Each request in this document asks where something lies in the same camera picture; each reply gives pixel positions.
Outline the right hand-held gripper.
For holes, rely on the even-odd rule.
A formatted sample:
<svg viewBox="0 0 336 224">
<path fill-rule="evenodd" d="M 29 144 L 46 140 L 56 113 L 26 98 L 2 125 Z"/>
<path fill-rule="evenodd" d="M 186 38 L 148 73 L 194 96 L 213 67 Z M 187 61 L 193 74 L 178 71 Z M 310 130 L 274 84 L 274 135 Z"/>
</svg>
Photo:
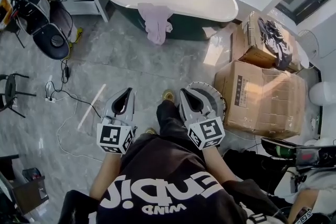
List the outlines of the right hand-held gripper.
<svg viewBox="0 0 336 224">
<path fill-rule="evenodd" d="M 199 150 L 217 146 L 225 137 L 223 121 L 212 110 L 208 98 L 195 90 L 180 90 L 180 114 L 187 136 Z"/>
</svg>

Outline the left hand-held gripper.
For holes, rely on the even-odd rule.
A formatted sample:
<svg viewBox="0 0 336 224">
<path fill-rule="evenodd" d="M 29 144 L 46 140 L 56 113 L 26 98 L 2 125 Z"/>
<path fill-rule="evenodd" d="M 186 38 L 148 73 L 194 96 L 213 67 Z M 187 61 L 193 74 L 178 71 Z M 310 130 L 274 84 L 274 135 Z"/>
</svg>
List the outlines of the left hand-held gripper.
<svg viewBox="0 0 336 224">
<path fill-rule="evenodd" d="M 125 154 L 135 137 L 133 123 L 135 91 L 125 88 L 114 94 L 97 124 L 97 145 L 106 153 Z"/>
</svg>

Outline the round laundry basket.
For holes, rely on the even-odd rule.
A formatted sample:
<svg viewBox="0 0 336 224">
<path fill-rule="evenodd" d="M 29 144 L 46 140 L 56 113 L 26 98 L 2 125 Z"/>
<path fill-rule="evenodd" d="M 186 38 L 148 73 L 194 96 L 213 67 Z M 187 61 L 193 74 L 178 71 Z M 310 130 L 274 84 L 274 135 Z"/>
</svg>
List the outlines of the round laundry basket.
<svg viewBox="0 0 336 224">
<path fill-rule="evenodd" d="M 216 115 L 220 116 L 222 122 L 224 121 L 227 110 L 227 102 L 219 91 L 205 82 L 191 82 L 186 88 L 188 90 L 195 90 L 198 93 L 206 96 L 213 110 L 216 112 Z"/>
</svg>

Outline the pink waffle-weave cloth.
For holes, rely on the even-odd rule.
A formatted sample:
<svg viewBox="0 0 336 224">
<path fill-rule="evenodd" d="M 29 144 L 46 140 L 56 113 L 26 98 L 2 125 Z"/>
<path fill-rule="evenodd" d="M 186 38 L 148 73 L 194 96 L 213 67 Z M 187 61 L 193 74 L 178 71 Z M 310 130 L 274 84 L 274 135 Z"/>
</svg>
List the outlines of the pink waffle-weave cloth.
<svg viewBox="0 0 336 224">
<path fill-rule="evenodd" d="M 138 3 L 138 12 L 144 20 L 148 40 L 156 45 L 163 45 L 166 33 L 173 30 L 172 24 L 168 22 L 173 12 L 167 6 L 151 3 Z"/>
</svg>

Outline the person's left forearm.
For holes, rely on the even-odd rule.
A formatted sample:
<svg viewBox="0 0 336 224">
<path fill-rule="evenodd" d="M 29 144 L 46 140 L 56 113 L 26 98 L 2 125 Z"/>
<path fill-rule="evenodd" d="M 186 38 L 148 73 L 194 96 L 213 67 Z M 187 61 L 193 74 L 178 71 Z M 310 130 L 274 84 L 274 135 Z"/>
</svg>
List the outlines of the person's left forearm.
<svg viewBox="0 0 336 224">
<path fill-rule="evenodd" d="M 121 155 L 106 153 L 100 170 L 93 181 L 89 196 L 95 200 L 101 200 L 102 196 L 118 177 L 121 167 Z"/>
</svg>

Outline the person's right forearm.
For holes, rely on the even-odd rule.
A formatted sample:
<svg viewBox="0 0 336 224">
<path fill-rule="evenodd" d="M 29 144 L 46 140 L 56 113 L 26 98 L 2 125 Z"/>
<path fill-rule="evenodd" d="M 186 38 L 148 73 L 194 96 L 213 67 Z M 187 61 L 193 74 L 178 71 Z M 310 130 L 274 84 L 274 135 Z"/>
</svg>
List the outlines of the person's right forearm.
<svg viewBox="0 0 336 224">
<path fill-rule="evenodd" d="M 222 185 L 228 181 L 238 182 L 236 175 L 230 170 L 216 147 L 202 150 L 208 172 Z"/>
</svg>

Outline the person's black trousers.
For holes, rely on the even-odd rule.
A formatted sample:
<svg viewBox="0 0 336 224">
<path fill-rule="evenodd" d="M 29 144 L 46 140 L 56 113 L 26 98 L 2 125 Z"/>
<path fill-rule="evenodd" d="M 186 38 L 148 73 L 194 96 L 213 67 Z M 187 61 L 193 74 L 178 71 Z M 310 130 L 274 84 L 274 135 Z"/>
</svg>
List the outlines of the person's black trousers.
<svg viewBox="0 0 336 224">
<path fill-rule="evenodd" d="M 175 104 L 170 100 L 164 100 L 156 111 L 160 126 L 160 136 L 168 139 L 191 141 L 187 136 L 187 128 L 184 126 L 180 113 Z"/>
</svg>

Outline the person's right yellow shoe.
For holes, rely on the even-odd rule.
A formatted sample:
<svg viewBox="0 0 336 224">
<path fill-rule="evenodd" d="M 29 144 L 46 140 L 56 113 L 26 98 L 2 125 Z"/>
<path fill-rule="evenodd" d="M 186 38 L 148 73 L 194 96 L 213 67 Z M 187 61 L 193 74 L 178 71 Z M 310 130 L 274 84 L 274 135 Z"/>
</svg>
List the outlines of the person's right yellow shoe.
<svg viewBox="0 0 336 224">
<path fill-rule="evenodd" d="M 162 94 L 162 99 L 163 101 L 168 100 L 174 103 L 174 100 L 175 100 L 174 92 L 170 89 L 165 90 Z"/>
</svg>

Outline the person's black printed shirt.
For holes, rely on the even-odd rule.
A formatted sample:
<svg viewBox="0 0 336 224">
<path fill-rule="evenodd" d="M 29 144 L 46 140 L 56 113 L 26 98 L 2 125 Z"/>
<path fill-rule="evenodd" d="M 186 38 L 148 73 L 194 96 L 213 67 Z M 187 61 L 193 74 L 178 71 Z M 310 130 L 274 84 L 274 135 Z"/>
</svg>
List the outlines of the person's black printed shirt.
<svg viewBox="0 0 336 224">
<path fill-rule="evenodd" d="M 67 192 L 57 224 L 287 224 L 251 180 L 222 185 L 188 141 L 149 135 L 129 147 L 101 200 Z"/>
</svg>

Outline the large taped cardboard box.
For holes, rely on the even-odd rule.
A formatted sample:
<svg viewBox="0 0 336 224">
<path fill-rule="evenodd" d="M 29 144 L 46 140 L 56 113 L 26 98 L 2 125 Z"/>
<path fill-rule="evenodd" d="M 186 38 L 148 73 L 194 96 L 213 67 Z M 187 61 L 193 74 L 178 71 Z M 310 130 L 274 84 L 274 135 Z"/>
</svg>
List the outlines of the large taped cardboard box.
<svg viewBox="0 0 336 224">
<path fill-rule="evenodd" d="M 224 126 L 286 139 L 301 133 L 306 82 L 296 74 L 232 61 L 215 75 L 227 104 Z"/>
</svg>

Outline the small cardboard box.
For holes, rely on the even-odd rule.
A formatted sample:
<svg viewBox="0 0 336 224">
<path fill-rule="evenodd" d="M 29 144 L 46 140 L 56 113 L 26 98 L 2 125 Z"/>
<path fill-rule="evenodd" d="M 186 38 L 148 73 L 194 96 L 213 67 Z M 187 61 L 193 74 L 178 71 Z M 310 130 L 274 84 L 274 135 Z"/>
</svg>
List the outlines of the small cardboard box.
<svg viewBox="0 0 336 224">
<path fill-rule="evenodd" d="M 276 56 L 266 48 L 261 39 L 257 22 L 259 17 L 264 21 L 271 20 L 257 12 L 251 12 L 232 33 L 232 59 L 250 63 L 261 68 L 278 69 L 276 67 Z M 275 23 L 292 52 L 292 61 L 286 71 L 297 72 L 301 69 L 301 66 L 296 39 L 281 24 Z"/>
</svg>

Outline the black and grey backpack rig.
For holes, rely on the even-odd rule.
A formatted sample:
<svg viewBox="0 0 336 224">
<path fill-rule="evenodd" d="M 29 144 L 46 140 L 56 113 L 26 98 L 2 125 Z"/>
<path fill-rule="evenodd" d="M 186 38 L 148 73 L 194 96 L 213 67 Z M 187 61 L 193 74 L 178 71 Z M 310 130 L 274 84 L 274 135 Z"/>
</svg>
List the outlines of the black and grey backpack rig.
<svg viewBox="0 0 336 224">
<path fill-rule="evenodd" d="M 10 0 L 11 19 L 20 30 L 32 36 L 37 47 L 49 58 L 63 60 L 68 57 L 68 38 L 50 15 L 50 0 Z"/>
<path fill-rule="evenodd" d="M 336 145 L 303 146 L 268 137 L 261 138 L 261 145 L 269 155 L 290 160 L 298 171 L 336 169 Z"/>
</svg>

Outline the grey crumpled clothes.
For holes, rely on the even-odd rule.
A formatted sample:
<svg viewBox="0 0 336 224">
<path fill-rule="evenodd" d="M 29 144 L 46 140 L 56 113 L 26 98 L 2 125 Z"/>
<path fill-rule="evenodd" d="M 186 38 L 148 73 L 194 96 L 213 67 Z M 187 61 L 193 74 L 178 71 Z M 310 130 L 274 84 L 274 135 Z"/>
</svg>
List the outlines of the grey crumpled clothes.
<svg viewBox="0 0 336 224">
<path fill-rule="evenodd" d="M 286 70 L 292 61 L 292 52 L 279 27 L 274 21 L 264 21 L 261 17 L 257 22 L 266 48 L 276 56 L 276 67 L 279 70 Z"/>
</svg>

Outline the black metal stool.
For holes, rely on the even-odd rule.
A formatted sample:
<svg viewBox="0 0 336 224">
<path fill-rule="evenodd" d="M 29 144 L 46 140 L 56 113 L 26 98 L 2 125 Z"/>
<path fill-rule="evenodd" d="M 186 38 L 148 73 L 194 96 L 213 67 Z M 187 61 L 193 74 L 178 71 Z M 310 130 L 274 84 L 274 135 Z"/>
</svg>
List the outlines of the black metal stool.
<svg viewBox="0 0 336 224">
<path fill-rule="evenodd" d="M 16 77 L 22 77 L 29 79 L 29 76 L 25 76 L 19 73 L 12 73 L 10 75 L 0 74 L 0 82 L 6 81 L 4 93 L 0 93 L 0 112 L 5 111 L 6 109 L 11 110 L 22 118 L 26 118 L 24 115 L 13 109 L 14 101 L 17 99 L 18 95 L 25 95 L 30 97 L 37 97 L 36 94 L 19 92 L 16 90 Z"/>
</svg>

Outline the white oval lid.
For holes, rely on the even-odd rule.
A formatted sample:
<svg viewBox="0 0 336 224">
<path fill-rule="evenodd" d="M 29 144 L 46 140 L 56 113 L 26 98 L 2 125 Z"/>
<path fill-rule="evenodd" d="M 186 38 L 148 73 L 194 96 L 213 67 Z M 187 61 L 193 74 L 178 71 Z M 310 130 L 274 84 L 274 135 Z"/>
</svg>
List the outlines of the white oval lid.
<svg viewBox="0 0 336 224">
<path fill-rule="evenodd" d="M 309 69 L 310 61 L 309 61 L 308 55 L 306 54 L 306 52 L 304 51 L 304 49 L 301 46 L 299 46 L 298 51 L 299 51 L 301 66 L 305 69 Z"/>
</svg>

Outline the brown open box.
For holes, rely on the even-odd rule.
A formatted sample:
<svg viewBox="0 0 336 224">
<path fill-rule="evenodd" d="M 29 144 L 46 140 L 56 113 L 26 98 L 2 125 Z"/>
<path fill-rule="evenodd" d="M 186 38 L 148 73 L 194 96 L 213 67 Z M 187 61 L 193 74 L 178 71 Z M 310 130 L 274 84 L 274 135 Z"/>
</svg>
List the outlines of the brown open box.
<svg viewBox="0 0 336 224">
<path fill-rule="evenodd" d="M 14 170 L 12 193 L 19 211 L 26 215 L 49 199 L 45 187 L 45 176 L 37 168 Z"/>
</svg>

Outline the white ceramic toilet bowl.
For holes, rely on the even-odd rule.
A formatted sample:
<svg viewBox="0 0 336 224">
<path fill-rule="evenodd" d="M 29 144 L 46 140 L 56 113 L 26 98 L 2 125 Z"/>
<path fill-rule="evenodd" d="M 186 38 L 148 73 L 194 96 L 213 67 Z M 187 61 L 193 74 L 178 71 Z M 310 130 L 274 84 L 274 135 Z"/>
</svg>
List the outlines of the white ceramic toilet bowl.
<svg viewBox="0 0 336 224">
<path fill-rule="evenodd" d="M 318 106 L 336 104 L 336 82 L 319 82 L 309 90 L 310 101 Z"/>
</svg>

